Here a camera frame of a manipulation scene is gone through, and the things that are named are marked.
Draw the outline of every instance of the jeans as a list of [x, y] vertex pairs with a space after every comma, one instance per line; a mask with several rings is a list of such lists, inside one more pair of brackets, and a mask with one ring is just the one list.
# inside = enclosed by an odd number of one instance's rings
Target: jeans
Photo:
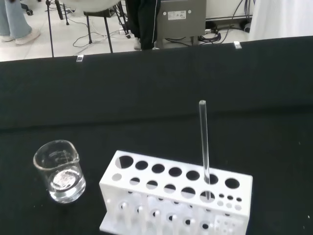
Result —
[[0, 36], [22, 38], [30, 34], [31, 27], [27, 24], [20, 0], [10, 2], [0, 0]]

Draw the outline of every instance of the white test tube rack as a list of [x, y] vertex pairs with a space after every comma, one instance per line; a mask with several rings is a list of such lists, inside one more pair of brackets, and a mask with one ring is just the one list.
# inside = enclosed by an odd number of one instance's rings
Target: white test tube rack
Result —
[[116, 235], [245, 235], [252, 176], [117, 151], [101, 181], [107, 213], [100, 230]]

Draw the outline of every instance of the tripod leg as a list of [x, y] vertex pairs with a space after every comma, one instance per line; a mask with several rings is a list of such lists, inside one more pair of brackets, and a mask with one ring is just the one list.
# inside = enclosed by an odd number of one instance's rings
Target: tripod leg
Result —
[[65, 19], [67, 20], [67, 11], [65, 10], [65, 4], [63, 4], [63, 9], [64, 9], [64, 12], [65, 12]]
[[117, 18], [118, 18], [118, 21], [119, 21], [120, 25], [123, 26], [123, 24], [122, 24], [122, 22], [121, 22], [121, 19], [120, 19], [118, 13], [117, 13], [116, 6], [113, 6], [113, 9], [114, 9], [114, 12], [116, 13], [116, 16], [117, 16]]
[[109, 32], [109, 27], [108, 27], [107, 17], [106, 17], [106, 16], [104, 16], [103, 18], [104, 18], [104, 23], [106, 24], [106, 29], [107, 29], [107, 35], [108, 35], [108, 40], [109, 40], [110, 51], [111, 51], [111, 53], [113, 53], [112, 43], [111, 43], [111, 37], [110, 37], [110, 32]]
[[127, 35], [129, 34], [129, 31], [128, 31], [128, 28], [126, 26], [126, 19], [125, 19], [125, 14], [124, 14], [124, 10], [123, 10], [123, 6], [122, 6], [122, 3], [119, 2], [118, 3], [118, 6], [119, 6], [119, 12], [121, 13], [121, 15], [123, 16], [123, 20], [124, 20], [124, 24], [125, 24], [125, 29], [126, 29], [126, 32], [127, 32]]
[[91, 33], [90, 33], [89, 16], [86, 16], [86, 18], [87, 18], [87, 28], [88, 28], [89, 44], [91, 44], [92, 40], [91, 40]]
[[51, 52], [52, 52], [52, 58], [54, 58], [54, 53], [53, 53], [53, 43], [52, 43], [52, 32], [51, 32], [51, 21], [50, 21], [50, 2], [49, 0], [45, 1], [46, 5], [47, 5], [47, 10], [48, 10], [48, 21], [49, 21], [49, 31], [50, 31], [50, 43], [51, 43]]

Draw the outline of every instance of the chair leg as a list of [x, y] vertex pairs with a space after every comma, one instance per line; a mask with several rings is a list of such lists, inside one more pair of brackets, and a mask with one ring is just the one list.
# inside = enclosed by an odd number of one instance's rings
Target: chair leg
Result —
[[103, 18], [104, 18], [104, 23], [106, 24], [106, 29], [107, 29], [107, 35], [108, 35], [108, 40], [109, 40], [110, 51], [111, 51], [111, 53], [113, 53], [112, 43], [111, 43], [111, 37], [110, 37], [110, 32], [109, 32], [109, 26], [108, 26], [107, 17], [106, 17], [106, 16], [104, 16]]
[[122, 3], [119, 2], [118, 3], [118, 6], [119, 6], [119, 12], [121, 13], [121, 15], [123, 16], [123, 20], [124, 20], [124, 24], [125, 24], [125, 29], [126, 29], [126, 32], [127, 32], [127, 35], [129, 34], [129, 31], [128, 31], [128, 28], [126, 26], [126, 19], [125, 19], [125, 14], [124, 14], [124, 10], [123, 10], [123, 6], [122, 6]]
[[47, 11], [48, 11], [48, 21], [49, 21], [49, 31], [50, 31], [50, 43], [51, 43], [51, 52], [52, 52], [52, 58], [54, 58], [54, 52], [53, 52], [53, 43], [52, 43], [52, 32], [51, 32], [51, 21], [50, 21], [50, 1], [46, 0], [45, 1], [47, 5]]
[[122, 24], [122, 22], [121, 22], [121, 19], [120, 19], [118, 13], [117, 13], [116, 6], [113, 6], [113, 10], [114, 10], [114, 12], [116, 13], [116, 16], [117, 16], [117, 18], [118, 18], [118, 21], [119, 21], [120, 25], [123, 26], [123, 24]]
[[63, 14], [62, 14], [61, 5], [60, 5], [59, 0], [55, 0], [55, 6], [57, 7], [60, 20], [63, 20]]
[[29, 11], [28, 5], [21, 3], [22, 9]]
[[67, 20], [67, 11], [65, 10], [65, 4], [63, 4], [63, 9], [64, 9], [64, 12], [65, 12], [65, 19]]
[[88, 29], [88, 36], [89, 36], [89, 44], [91, 44], [92, 40], [91, 40], [91, 33], [90, 33], [89, 16], [86, 16], [86, 18], [87, 18], [87, 29]]

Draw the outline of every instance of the floor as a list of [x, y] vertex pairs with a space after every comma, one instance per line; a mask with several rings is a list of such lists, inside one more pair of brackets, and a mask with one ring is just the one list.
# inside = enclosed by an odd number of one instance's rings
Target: floor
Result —
[[[45, 0], [42, 0], [42, 2], [37, 2], [35, 0], [23, 0], [23, 3], [27, 4], [28, 7], [34, 12], [34, 15], [32, 16], [28, 16], [25, 13], [25, 18], [28, 24], [32, 28], [39, 29], [41, 31], [41, 36], [23, 46], [18, 46], [14, 42], [0, 42], [0, 61], [46, 58], [52, 56]], [[86, 17], [84, 17], [82, 11], [76, 10], [68, 16], [70, 19], [69, 25], [66, 25], [65, 19], [60, 20], [55, 9], [51, 10], [50, 16], [55, 57], [110, 52], [108, 39], [105, 37], [106, 29], [103, 18], [90, 17], [90, 29], [92, 32], [96, 32], [98, 34], [92, 34], [92, 40], [94, 43], [89, 45], [88, 36], [83, 37], [88, 34], [88, 30], [86, 25], [83, 24], [86, 23]], [[119, 30], [121, 26], [118, 23], [116, 15], [108, 18], [108, 24], [113, 51], [133, 51], [134, 36], [132, 35], [132, 38], [127, 39], [125, 35], [119, 34], [119, 31], [117, 30]], [[223, 30], [221, 33], [222, 39], [225, 37], [225, 34], [226, 30]], [[73, 43], [80, 37], [83, 38], [79, 39], [75, 43], [76, 46], [80, 47], [74, 47]], [[233, 41], [244, 42], [247, 40], [247, 33], [239, 30], [230, 30], [224, 43], [231, 43]], [[165, 48], [184, 47], [184, 45], [173, 44], [170, 42], [166, 42], [164, 46]]]

